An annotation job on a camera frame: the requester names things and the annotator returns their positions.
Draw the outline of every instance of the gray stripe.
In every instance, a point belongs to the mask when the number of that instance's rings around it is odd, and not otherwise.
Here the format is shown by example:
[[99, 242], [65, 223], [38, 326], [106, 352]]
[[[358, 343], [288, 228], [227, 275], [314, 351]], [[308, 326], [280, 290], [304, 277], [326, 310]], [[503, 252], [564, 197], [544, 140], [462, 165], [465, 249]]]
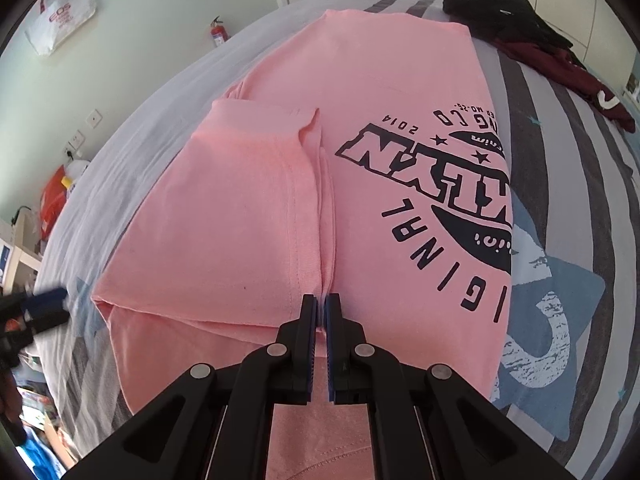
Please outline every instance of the gray stripe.
[[113, 433], [113, 431], [116, 431], [131, 417], [131, 411], [124, 400], [122, 390], [120, 390], [118, 393], [118, 399], [116, 399], [116, 409], [113, 412], [113, 419], [111, 420], [111, 432]]
[[[636, 274], [633, 279], [634, 283], [637, 285], [638, 283], [640, 283], [640, 266], [638, 266], [637, 261], [637, 255], [640, 254], [640, 206], [638, 203], [638, 195], [636, 194], [634, 183], [631, 178], [633, 175], [633, 169], [626, 165], [625, 161], [623, 160], [622, 153], [620, 152], [620, 148], [616, 143], [616, 140], [614, 139], [614, 136], [619, 137], [620, 133], [615, 130], [611, 130], [609, 127], [610, 123], [607, 124], [607, 121], [600, 113], [594, 112], [594, 119], [606, 142], [610, 156], [615, 162], [616, 167], [618, 168], [620, 178], [622, 179], [623, 185], [625, 187], [626, 198], [629, 206], [629, 220], [632, 227], [633, 238], [633, 243], [631, 243], [631, 238], [628, 239], [628, 247], [633, 248], [634, 252], [634, 267], [636, 270]], [[636, 379], [638, 378], [638, 369], [640, 367], [640, 309], [637, 308], [639, 304], [638, 300], [640, 299], [638, 297], [639, 294], [640, 289], [635, 287], [634, 300], [630, 304], [629, 309], [634, 315], [634, 326], [632, 331], [632, 339], [630, 342], [630, 349], [627, 352], [628, 364], [626, 368], [625, 379], [623, 381], [623, 386], [620, 388], [620, 391], [618, 393], [618, 402], [615, 404], [612, 410], [604, 441], [600, 446], [600, 450], [593, 459], [593, 462], [584, 475], [584, 478], [587, 480], [590, 480], [593, 477], [598, 467], [611, 449], [613, 441], [618, 434], [618, 430], [620, 427], [620, 416], [623, 410], [626, 408], [627, 403], [629, 402], [636, 384]], [[616, 333], [612, 334], [612, 338], [615, 338], [617, 340]]]
[[529, 212], [544, 247], [549, 186], [542, 132], [522, 73], [526, 67], [501, 52], [498, 56], [511, 116], [511, 189]]
[[634, 412], [640, 402], [640, 376], [636, 380], [636, 386], [629, 399], [629, 402], [620, 415], [620, 427], [618, 433], [613, 441], [609, 453], [600, 464], [598, 470], [593, 475], [593, 480], [602, 480], [609, 470], [613, 467], [616, 460], [620, 456], [620, 453], [625, 448], [627, 441], [633, 436], [634, 431], [638, 428], [638, 420], [634, 418]]
[[[74, 432], [75, 428], [73, 419], [70, 418], [69, 409], [66, 407], [66, 385], [71, 370], [73, 341], [75, 339], [72, 333], [73, 319], [70, 323], [58, 327], [55, 331], [39, 334], [34, 338], [52, 400], [58, 408], [62, 421], [65, 424], [67, 421], [70, 423], [67, 427], [69, 435]], [[57, 342], [55, 346], [43, 346], [52, 340]]]
[[421, 18], [434, 1], [435, 0], [419, 0], [415, 5], [409, 7], [406, 13]]
[[622, 449], [625, 449], [625, 447], [631, 443], [631, 439], [636, 436], [636, 433], [638, 431], [640, 431], [640, 409], [636, 408], [633, 420], [631, 421], [631, 429], [629, 430], [629, 434], [626, 436], [625, 443], [622, 445]]
[[65, 391], [67, 396], [64, 410], [66, 418], [71, 418], [73, 421], [76, 421], [78, 413], [80, 412], [80, 406], [82, 404], [82, 382], [88, 362], [89, 355], [84, 338], [76, 337], [73, 350], [71, 351], [69, 375], [66, 378]]
[[[112, 390], [108, 396], [103, 395], [104, 391], [109, 391], [107, 385], [120, 386], [107, 328], [95, 333], [94, 347], [101, 351], [87, 365], [82, 384], [81, 409], [76, 417], [77, 433], [82, 435], [82, 440], [75, 444], [83, 454], [98, 446], [112, 433], [114, 412], [118, 408], [117, 389], [115, 392]], [[96, 402], [100, 406], [99, 410], [95, 408]]]
[[626, 136], [630, 135], [620, 128], [616, 127], [619, 135], [615, 135], [616, 143], [620, 148], [620, 153], [622, 153], [622, 158], [625, 161], [625, 164], [631, 169], [632, 180], [634, 181], [634, 185], [636, 189], [640, 189], [640, 168], [638, 167], [638, 159], [636, 158], [636, 154], [634, 150], [629, 145], [629, 141]]
[[584, 329], [582, 335], [575, 343], [575, 369], [577, 371], [577, 377], [582, 373], [582, 365], [584, 364], [584, 356], [587, 353], [587, 345], [589, 343], [589, 334], [591, 333], [591, 321]]
[[589, 193], [571, 124], [548, 79], [528, 66], [522, 67], [522, 73], [536, 115], [543, 118], [541, 131], [550, 184], [545, 251], [549, 256], [592, 270]]
[[[636, 128], [640, 128], [640, 124], [636, 123]], [[622, 140], [623, 142], [626, 144], [627, 149], [631, 152], [631, 157], [634, 160], [634, 171], [637, 174], [637, 170], [640, 168], [640, 160], [638, 159], [638, 151], [637, 149], [633, 149], [633, 147], [631, 146], [631, 144], [629, 143], [629, 137], [633, 134], [629, 134], [627, 132], [622, 131], [622, 129], [620, 130], [620, 135], [622, 136]]]
[[415, 5], [418, 0], [396, 0], [385, 10], [381, 10], [382, 14], [390, 14], [392, 12], [406, 12], [406, 10]]
[[378, 3], [373, 4], [368, 9], [364, 9], [365, 12], [381, 12], [388, 6], [391, 6], [396, 0], [380, 0]]
[[504, 87], [502, 69], [500, 68], [500, 57], [494, 46], [485, 41], [476, 40], [476, 38], [471, 39], [474, 42], [476, 55], [489, 87], [491, 101], [494, 103], [494, 113], [498, 123], [498, 137], [502, 143], [507, 168], [511, 171], [511, 118], [507, 90]]
[[449, 15], [442, 10], [442, 0], [434, 0], [422, 17], [434, 22], [449, 21]]
[[605, 193], [600, 161], [590, 136], [585, 132], [582, 119], [569, 91], [562, 85], [550, 82], [556, 97], [566, 113], [580, 151], [580, 160], [587, 180], [589, 192], [591, 229], [593, 237], [593, 272], [605, 282], [605, 290], [596, 307], [582, 372], [578, 377], [574, 405], [569, 420], [569, 439], [556, 439], [549, 453], [562, 465], [566, 465], [578, 445], [584, 421], [596, 397], [602, 380], [609, 339], [613, 323], [613, 287], [615, 260], [611, 240], [611, 216]]

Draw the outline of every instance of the white stripe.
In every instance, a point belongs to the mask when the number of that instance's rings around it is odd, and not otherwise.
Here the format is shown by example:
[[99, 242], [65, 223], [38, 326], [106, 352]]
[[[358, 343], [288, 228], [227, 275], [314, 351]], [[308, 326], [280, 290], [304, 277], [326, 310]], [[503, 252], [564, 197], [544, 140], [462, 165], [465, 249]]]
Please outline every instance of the white stripe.
[[616, 266], [613, 327], [602, 380], [585, 418], [578, 446], [566, 465], [566, 469], [576, 478], [582, 478], [603, 443], [611, 412], [618, 402], [618, 391], [623, 388], [626, 377], [628, 352], [636, 324], [636, 247], [630, 243], [634, 239], [634, 232], [622, 176], [609, 153], [590, 106], [572, 92], [569, 94], [600, 162], [604, 190], [609, 202]]
[[[622, 135], [620, 134], [620, 132], [615, 128], [615, 126], [613, 126], [612, 123], [609, 123], [608, 121], [607, 123], [609, 125], [611, 135], [615, 139], [618, 149], [622, 154], [623, 162], [633, 170], [632, 179], [634, 183], [634, 189], [636, 192], [636, 196], [638, 197], [638, 200], [640, 202], [640, 193], [638, 193], [638, 191], [640, 190], [640, 174], [638, 172], [638, 166], [636, 165], [636, 160], [634, 159], [634, 156], [632, 155], [632, 153], [629, 151], [629, 148], [626, 145], [626, 142], [622, 139]], [[614, 462], [618, 459], [618, 456], [620, 455], [620, 451], [622, 450], [622, 446], [624, 445], [625, 440], [629, 434], [629, 431], [631, 430], [631, 425], [634, 420], [634, 415], [639, 405], [640, 405], [640, 374], [636, 376], [636, 382], [634, 383], [631, 396], [629, 397], [629, 400], [627, 401], [624, 410], [622, 410], [622, 413], [620, 413], [620, 419], [618, 422], [618, 432], [616, 433], [616, 437], [613, 441], [613, 444], [611, 445], [609, 452], [604, 457], [598, 470], [593, 476], [593, 480], [602, 480], [602, 478], [604, 478], [604, 475], [606, 475], [607, 472], [609, 472], [609, 469], [611, 469]]]

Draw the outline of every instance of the pink t-shirt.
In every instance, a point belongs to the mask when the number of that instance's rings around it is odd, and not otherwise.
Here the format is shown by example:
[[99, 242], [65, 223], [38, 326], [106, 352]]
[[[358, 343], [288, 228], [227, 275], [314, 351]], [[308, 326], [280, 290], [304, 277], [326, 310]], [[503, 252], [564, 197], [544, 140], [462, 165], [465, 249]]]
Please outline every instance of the pink t-shirt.
[[[196, 362], [239, 362], [302, 294], [329, 291], [369, 342], [447, 363], [488, 396], [511, 223], [466, 27], [328, 11], [213, 103], [94, 299], [134, 412]], [[328, 404], [325, 355], [319, 344], [312, 405], [276, 409], [270, 478], [372, 476], [366, 410]]]
[[332, 292], [345, 317], [402, 362], [447, 363], [489, 396], [508, 319], [512, 217], [468, 29], [329, 10], [227, 96], [319, 109], [334, 183]]

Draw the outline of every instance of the fire extinguisher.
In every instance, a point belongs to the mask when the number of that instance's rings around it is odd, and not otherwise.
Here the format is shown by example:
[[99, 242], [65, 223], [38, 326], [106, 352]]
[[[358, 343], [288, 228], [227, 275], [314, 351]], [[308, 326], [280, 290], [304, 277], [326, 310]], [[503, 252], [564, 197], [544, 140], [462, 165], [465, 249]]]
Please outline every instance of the fire extinguisher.
[[229, 39], [225, 27], [222, 26], [222, 22], [220, 21], [220, 16], [217, 16], [216, 19], [211, 22], [211, 37], [216, 43], [216, 46], [222, 45]]

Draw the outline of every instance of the striped bedsheet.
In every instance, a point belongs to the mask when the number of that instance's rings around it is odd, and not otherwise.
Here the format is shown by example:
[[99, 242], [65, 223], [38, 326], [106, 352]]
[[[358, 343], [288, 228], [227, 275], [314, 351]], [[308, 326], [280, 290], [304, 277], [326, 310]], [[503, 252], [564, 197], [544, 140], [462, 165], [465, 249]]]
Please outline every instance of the striped bedsheet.
[[[67, 203], [37, 286], [63, 283], [68, 288], [72, 323], [41, 337], [38, 348], [62, 418], [83, 454], [130, 417], [108, 330], [90, 301], [110, 254], [210, 102], [256, 60], [327, 9], [408, 12], [448, 20], [442, 0], [301, 0], [272, 12], [152, 95], [107, 142]], [[514, 286], [509, 333], [512, 321], [515, 327], [525, 319], [520, 316], [535, 307], [546, 312], [550, 324], [566, 314], [571, 328], [570, 301], [530, 306], [518, 300], [519, 286], [547, 283], [533, 277], [540, 266], [548, 267], [545, 279], [553, 275], [554, 288], [577, 290], [570, 276], [574, 281], [583, 277], [578, 281], [593, 289], [596, 298], [591, 307], [572, 307], [574, 318], [582, 316], [584, 325], [570, 342], [566, 336], [555, 353], [539, 359], [520, 348], [534, 366], [523, 382], [532, 377], [552, 381], [518, 384], [514, 399], [519, 400], [505, 405], [503, 412], [577, 478], [601, 479], [638, 425], [640, 171], [626, 134], [586, 102], [488, 44], [474, 44], [494, 101], [514, 199], [523, 206], [515, 222], [527, 250], [540, 253], [535, 261], [514, 256], [513, 275], [524, 278], [522, 285]], [[556, 325], [557, 332], [563, 325]], [[499, 378], [516, 377], [523, 369], [522, 362], [509, 361], [513, 348], [510, 351], [506, 346], [504, 375]], [[571, 374], [575, 379], [565, 380]], [[545, 399], [540, 397], [544, 388], [561, 381], [556, 376], [568, 383], [563, 389], [569, 396], [564, 440], [554, 436], [561, 429], [545, 429], [553, 425], [545, 416], [531, 415], [546, 402], [540, 400]], [[506, 382], [497, 381], [497, 405], [500, 396], [505, 399]], [[548, 408], [553, 418], [554, 407]]]

